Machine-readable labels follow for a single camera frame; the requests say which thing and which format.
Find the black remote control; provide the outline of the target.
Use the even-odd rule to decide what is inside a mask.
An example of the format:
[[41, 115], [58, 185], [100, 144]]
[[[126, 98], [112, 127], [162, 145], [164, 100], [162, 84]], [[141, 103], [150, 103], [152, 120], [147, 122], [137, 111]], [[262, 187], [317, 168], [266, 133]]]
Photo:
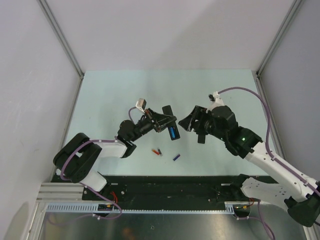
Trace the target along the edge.
[[[173, 116], [173, 111], [170, 105], [166, 105], [162, 107], [162, 112], [164, 115], [170, 115]], [[180, 138], [180, 133], [178, 131], [178, 127], [176, 124], [176, 121], [171, 122], [168, 126], [167, 126], [169, 135], [170, 135], [170, 139], [172, 141], [174, 140], [178, 140]]]

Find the blue battery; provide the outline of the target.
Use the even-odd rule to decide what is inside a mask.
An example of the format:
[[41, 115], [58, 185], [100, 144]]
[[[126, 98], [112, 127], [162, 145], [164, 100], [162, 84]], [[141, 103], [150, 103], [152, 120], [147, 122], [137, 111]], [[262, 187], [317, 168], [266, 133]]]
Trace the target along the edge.
[[176, 131], [175, 131], [175, 128], [174, 128], [173, 126], [171, 126], [171, 127], [169, 128], [169, 132], [170, 132], [170, 137], [171, 137], [172, 139], [176, 139]]

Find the black remote battery cover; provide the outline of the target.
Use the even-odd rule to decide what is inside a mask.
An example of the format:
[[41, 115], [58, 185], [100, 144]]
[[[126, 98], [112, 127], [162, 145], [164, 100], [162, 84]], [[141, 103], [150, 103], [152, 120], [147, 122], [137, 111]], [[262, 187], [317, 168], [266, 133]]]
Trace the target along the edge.
[[206, 135], [199, 133], [199, 134], [197, 135], [197, 142], [198, 142], [199, 144], [205, 144], [205, 142], [206, 142]]

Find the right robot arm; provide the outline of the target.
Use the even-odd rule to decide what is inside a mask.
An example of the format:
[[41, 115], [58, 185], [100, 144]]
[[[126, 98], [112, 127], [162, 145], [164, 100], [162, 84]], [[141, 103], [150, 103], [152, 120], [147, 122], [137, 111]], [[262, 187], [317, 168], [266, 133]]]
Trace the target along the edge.
[[194, 131], [201, 144], [205, 143], [207, 135], [223, 141], [232, 155], [256, 165], [276, 181], [264, 183], [244, 176], [243, 182], [230, 188], [235, 200], [259, 199], [287, 211], [305, 227], [316, 223], [320, 215], [319, 183], [268, 150], [267, 144], [252, 130], [239, 126], [228, 106], [207, 109], [197, 105], [179, 125], [187, 132]]

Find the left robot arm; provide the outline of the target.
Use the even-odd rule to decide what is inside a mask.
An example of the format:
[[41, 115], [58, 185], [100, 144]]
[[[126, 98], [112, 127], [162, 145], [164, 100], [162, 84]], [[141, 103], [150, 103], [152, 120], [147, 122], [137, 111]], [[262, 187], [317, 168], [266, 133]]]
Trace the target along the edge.
[[163, 106], [162, 112], [147, 108], [136, 123], [132, 119], [122, 121], [113, 140], [90, 139], [82, 132], [76, 134], [53, 158], [53, 164], [60, 170], [61, 179], [87, 186], [98, 199], [107, 199], [111, 188], [106, 178], [93, 170], [96, 160], [129, 157], [137, 147], [134, 141], [151, 131], [160, 133], [168, 129], [172, 141], [179, 139], [177, 118], [171, 106]]

